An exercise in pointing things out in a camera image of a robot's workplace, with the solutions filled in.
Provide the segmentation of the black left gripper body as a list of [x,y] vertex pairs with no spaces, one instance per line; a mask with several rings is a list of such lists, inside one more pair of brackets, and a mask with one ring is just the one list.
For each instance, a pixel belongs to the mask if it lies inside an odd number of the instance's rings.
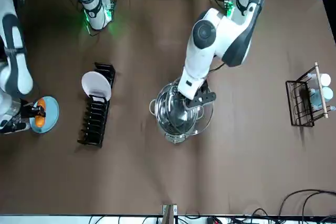
[[195,99],[202,97],[204,94],[209,93],[207,79],[204,80],[203,84],[197,89],[195,93]]

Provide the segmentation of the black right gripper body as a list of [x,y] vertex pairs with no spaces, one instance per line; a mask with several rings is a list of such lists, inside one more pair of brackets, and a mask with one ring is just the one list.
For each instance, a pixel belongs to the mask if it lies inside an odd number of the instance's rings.
[[21,118],[30,118],[32,103],[24,99],[20,99],[19,114]]

